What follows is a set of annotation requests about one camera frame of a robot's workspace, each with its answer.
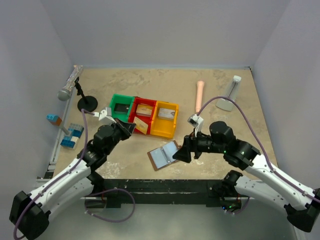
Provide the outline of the orange credit card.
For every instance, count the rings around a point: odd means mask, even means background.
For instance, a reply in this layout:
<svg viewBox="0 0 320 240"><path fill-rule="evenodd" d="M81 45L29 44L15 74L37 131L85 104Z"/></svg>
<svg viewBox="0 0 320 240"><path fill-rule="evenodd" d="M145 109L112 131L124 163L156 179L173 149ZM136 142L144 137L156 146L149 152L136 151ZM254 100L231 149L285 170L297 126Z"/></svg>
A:
<svg viewBox="0 0 320 240"><path fill-rule="evenodd" d="M135 128L138 131L140 131L141 133L143 133L145 135L148 133L149 125L146 122L144 122L143 120L141 120L140 118L138 118L136 116L134 117L133 122L136 124Z"/></svg>

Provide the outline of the brown leather card holder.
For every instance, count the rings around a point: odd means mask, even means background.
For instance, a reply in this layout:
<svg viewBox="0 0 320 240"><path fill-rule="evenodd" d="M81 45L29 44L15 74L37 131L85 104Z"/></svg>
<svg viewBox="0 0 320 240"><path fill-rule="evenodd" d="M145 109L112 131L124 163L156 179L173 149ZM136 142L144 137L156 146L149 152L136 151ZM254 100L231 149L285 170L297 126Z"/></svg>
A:
<svg viewBox="0 0 320 240"><path fill-rule="evenodd" d="M177 162L173 159L173 155L180 149L180 146L175 140L166 143L163 146L155 148L147 152L147 156L154 171L163 169L171 164Z"/></svg>

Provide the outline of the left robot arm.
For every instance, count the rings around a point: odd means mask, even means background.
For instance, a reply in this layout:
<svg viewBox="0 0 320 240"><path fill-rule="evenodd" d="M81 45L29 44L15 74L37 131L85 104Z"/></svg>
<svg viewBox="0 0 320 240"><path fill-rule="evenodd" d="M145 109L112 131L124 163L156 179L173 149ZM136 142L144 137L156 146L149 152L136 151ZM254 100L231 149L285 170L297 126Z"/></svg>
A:
<svg viewBox="0 0 320 240"><path fill-rule="evenodd" d="M49 226L50 219L77 199L94 196L101 190L104 178L96 170L107 161L108 155L135 130L134 123L118 118L102 125L93 139L86 140L77 157L58 175L30 193L20 191L12 202L9 220L14 224L13 238L34 240Z"/></svg>

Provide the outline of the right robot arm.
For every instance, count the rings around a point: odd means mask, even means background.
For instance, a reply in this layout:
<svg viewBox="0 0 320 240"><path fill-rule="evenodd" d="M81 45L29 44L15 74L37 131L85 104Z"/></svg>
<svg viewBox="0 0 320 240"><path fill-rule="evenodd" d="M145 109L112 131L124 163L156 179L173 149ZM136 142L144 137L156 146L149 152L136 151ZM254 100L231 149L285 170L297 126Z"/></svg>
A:
<svg viewBox="0 0 320 240"><path fill-rule="evenodd" d="M173 159L190 163L192 153L195 159L202 153L222 154L228 164L259 179L253 181L231 171L223 180L226 189L279 208L293 226L311 232L320 214L319 189L312 189L287 175L256 147L237 139L225 122L213 122L209 132L209 135L196 131L186 135Z"/></svg>

